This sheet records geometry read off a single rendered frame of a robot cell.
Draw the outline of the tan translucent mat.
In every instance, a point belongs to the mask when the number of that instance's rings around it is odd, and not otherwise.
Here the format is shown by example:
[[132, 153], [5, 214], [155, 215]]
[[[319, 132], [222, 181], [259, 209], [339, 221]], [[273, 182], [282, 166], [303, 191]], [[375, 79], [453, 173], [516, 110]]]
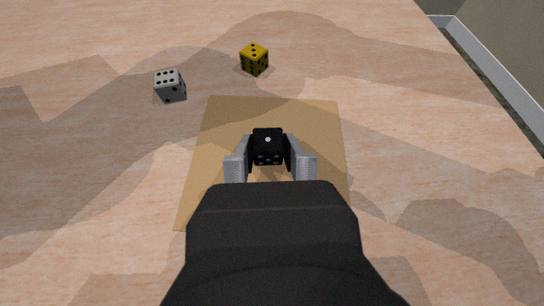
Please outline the tan translucent mat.
[[[210, 95], [173, 230], [185, 231], [207, 189], [224, 184], [222, 160], [254, 128], [292, 133], [306, 153], [318, 157], [316, 180], [332, 183], [351, 208], [337, 101]], [[281, 165], [253, 161], [247, 183], [275, 181], [293, 181], [284, 157]]]

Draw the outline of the white die with black pips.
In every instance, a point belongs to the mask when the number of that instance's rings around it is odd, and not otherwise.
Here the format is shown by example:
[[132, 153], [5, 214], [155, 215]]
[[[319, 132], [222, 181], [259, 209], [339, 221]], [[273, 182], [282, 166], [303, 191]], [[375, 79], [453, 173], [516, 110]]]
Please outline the white die with black pips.
[[186, 85], [176, 68], [154, 72], [153, 88], [164, 104], [187, 100]]

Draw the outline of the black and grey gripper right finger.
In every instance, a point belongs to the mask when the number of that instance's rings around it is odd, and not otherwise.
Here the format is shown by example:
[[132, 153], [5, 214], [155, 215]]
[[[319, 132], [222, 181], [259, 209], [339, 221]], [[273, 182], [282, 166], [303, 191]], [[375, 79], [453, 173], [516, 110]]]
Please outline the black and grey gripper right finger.
[[293, 181], [316, 180], [317, 156], [306, 153], [292, 133], [283, 133], [284, 161]]

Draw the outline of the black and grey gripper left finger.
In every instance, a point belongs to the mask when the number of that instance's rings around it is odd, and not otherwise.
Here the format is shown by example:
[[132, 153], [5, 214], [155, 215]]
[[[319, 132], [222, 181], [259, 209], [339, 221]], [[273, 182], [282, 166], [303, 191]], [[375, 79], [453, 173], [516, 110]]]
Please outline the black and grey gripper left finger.
[[246, 183], [248, 174], [252, 173], [252, 134], [244, 134], [234, 155], [225, 156], [222, 160], [224, 183]]

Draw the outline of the yellow die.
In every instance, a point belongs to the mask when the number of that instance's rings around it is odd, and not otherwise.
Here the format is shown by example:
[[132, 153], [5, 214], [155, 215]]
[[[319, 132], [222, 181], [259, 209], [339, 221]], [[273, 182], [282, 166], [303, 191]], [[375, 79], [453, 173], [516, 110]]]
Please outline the yellow die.
[[258, 77], [269, 67], [269, 50], [251, 42], [240, 52], [241, 69]]

